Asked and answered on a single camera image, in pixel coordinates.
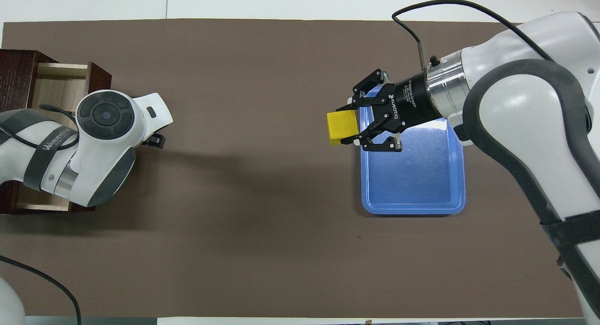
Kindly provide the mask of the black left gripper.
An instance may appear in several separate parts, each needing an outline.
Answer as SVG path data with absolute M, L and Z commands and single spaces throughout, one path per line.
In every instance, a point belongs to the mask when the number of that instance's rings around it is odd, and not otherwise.
M 166 137 L 162 134 L 154 133 L 148 137 L 148 139 L 143 141 L 144 146 L 163 149 L 166 142 Z

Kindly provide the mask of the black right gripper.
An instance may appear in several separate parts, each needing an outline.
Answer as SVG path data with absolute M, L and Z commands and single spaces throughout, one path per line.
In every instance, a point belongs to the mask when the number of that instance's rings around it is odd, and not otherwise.
M 341 139 L 342 145 L 355 145 L 364 152 L 402 152 L 404 147 L 399 133 L 390 133 L 379 142 L 375 139 L 384 135 L 384 130 L 405 130 L 442 118 L 429 98 L 425 71 L 389 83 L 388 74 L 377 69 L 353 86 L 352 92 L 347 110 L 369 107 L 374 120 L 378 121 L 388 114 L 383 126 L 371 124 L 359 133 Z

